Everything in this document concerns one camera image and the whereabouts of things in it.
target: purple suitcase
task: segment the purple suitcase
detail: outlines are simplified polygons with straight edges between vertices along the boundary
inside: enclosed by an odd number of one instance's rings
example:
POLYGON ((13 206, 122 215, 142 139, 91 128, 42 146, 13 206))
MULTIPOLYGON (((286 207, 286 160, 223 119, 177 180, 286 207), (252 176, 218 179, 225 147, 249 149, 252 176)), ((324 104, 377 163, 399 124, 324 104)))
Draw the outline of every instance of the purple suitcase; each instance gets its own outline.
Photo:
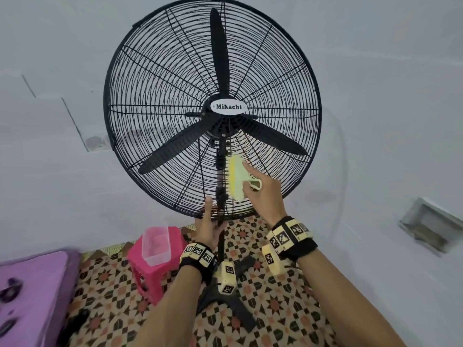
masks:
POLYGON ((11 277, 23 281, 20 294, 0 303, 0 325, 18 320, 0 338, 0 347, 55 347, 66 311, 74 297, 80 254, 72 249, 40 254, 0 266, 0 289, 11 277))

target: black wrist strap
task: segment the black wrist strap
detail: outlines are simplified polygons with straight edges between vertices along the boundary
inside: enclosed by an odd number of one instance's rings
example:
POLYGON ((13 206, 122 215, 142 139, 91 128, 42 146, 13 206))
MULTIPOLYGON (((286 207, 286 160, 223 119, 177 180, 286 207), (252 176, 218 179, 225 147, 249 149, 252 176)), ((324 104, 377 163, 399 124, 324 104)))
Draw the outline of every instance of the black wrist strap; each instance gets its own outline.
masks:
POLYGON ((218 258, 213 254, 211 248, 204 243, 196 242, 185 247, 178 270, 183 266, 192 266, 200 271, 201 281, 209 285, 217 264, 218 258))
POLYGON ((280 259, 294 262, 318 247, 305 225, 289 215, 275 224, 267 238, 280 259))

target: tiled floor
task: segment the tiled floor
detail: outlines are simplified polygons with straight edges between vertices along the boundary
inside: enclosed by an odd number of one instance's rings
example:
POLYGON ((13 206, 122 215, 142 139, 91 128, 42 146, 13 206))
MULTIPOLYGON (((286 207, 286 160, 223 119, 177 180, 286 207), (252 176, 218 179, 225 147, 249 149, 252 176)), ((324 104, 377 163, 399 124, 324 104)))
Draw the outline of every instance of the tiled floor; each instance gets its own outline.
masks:
MULTIPOLYGON (((333 329, 320 311, 311 289, 297 268, 272 276, 260 251, 266 244, 265 223, 256 217, 231 223, 225 230, 225 256, 238 260, 253 254, 258 260, 238 284, 238 293, 258 326, 249 334, 224 304, 212 304, 196 317, 197 346, 337 346, 333 329)), ((125 347, 145 321, 150 306, 137 293, 125 258, 130 243, 112 256, 82 263, 80 280, 69 315, 82 307, 90 318, 71 347, 125 347)), ((168 289, 176 272, 166 275, 168 289)))

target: fan blade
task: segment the fan blade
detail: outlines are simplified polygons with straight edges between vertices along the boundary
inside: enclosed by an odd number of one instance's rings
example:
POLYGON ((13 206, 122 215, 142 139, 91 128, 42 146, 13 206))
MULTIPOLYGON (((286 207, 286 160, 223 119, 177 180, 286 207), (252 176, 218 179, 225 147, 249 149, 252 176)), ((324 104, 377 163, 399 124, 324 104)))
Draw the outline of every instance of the fan blade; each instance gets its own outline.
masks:
POLYGON ((267 145, 277 148, 281 151, 286 151, 300 156, 307 155, 307 151, 293 139, 280 133, 268 125, 262 124, 255 120, 246 118, 245 121, 240 121, 241 130, 244 133, 251 135, 267 145))
POLYGON ((227 37, 222 27, 220 15, 215 8, 211 9, 211 45, 214 59, 215 75, 218 90, 222 98, 228 97, 230 92, 230 64, 228 63, 227 37))
POLYGON ((142 163, 138 172, 146 174, 160 167, 180 152, 190 146, 205 134, 212 126, 221 119, 220 115, 204 117, 199 122, 183 129, 180 133, 173 136, 165 144, 154 151, 145 162, 142 163))

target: pink stool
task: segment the pink stool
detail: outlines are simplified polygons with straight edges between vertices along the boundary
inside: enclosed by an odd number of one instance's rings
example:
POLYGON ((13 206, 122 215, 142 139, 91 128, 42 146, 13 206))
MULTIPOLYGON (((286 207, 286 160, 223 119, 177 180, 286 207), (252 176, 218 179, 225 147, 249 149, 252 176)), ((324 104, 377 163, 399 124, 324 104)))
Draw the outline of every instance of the pink stool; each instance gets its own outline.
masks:
POLYGON ((136 240, 136 243, 129 250, 127 259, 132 268, 133 277, 135 278, 136 288, 140 294, 150 303, 156 305, 164 296, 161 285, 162 277, 170 270, 177 270, 180 262, 180 256, 187 246, 178 227, 169 227, 169 240, 171 258, 170 261, 158 266, 151 267, 142 257, 142 237, 136 240))

